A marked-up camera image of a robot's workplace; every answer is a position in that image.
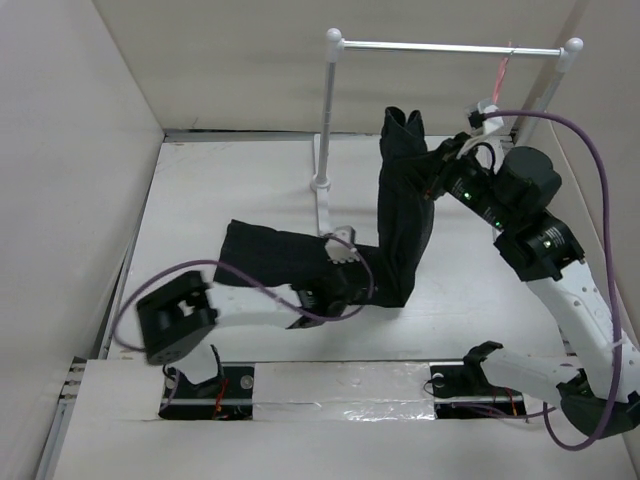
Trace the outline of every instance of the black fabric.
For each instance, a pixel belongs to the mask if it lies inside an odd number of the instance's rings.
[[[382,168],[378,187],[378,241],[380,248],[357,245],[371,266],[376,292],[372,305],[403,307],[415,284],[415,271],[433,228],[434,207],[401,181],[396,169],[405,158],[427,153],[420,112],[405,120],[395,107],[385,112],[380,139]],[[326,275],[335,268],[348,268],[357,281],[366,282],[367,274],[359,264],[334,265],[324,249],[326,240],[319,237],[277,231],[233,220],[220,252],[220,260],[234,265],[267,286],[304,283]],[[214,280],[245,286],[235,276],[221,269]]]

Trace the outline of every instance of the clear plastic sheet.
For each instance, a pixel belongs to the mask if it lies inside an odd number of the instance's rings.
[[[420,362],[256,365],[253,417],[267,421],[434,420]]]

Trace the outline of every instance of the plastic wrap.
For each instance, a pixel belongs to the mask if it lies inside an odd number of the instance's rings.
[[[434,420],[423,390],[429,365],[416,362],[256,365],[253,417],[268,421]]]

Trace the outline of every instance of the horizontal rod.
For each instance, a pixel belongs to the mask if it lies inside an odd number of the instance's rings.
[[[434,43],[360,42],[343,40],[345,50],[381,50],[386,52],[443,52],[483,53],[485,55],[514,55],[523,57],[559,57],[562,49],[522,47],[480,47],[475,45],[438,45]]]

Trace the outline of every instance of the vertical pole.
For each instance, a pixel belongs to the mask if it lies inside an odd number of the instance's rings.
[[[331,134],[331,105],[336,76],[336,63],[342,49],[342,33],[337,28],[327,31],[327,70],[324,82],[324,105],[322,107],[322,130],[320,132],[320,149],[318,154],[318,170],[311,180],[311,188],[329,189],[331,181],[327,177],[329,160],[329,136]]]
[[[556,90],[558,90],[558,87],[560,86],[560,82],[562,81],[564,74],[569,71],[571,65],[583,47],[584,43],[579,38],[572,38],[564,45],[562,54],[556,64],[556,73],[547,85],[542,96],[536,101],[533,110],[544,112],[547,109],[549,103],[551,103],[551,99],[556,93]],[[539,120],[539,118],[527,118],[525,120],[520,132],[518,133],[516,146],[522,146],[529,143]]]

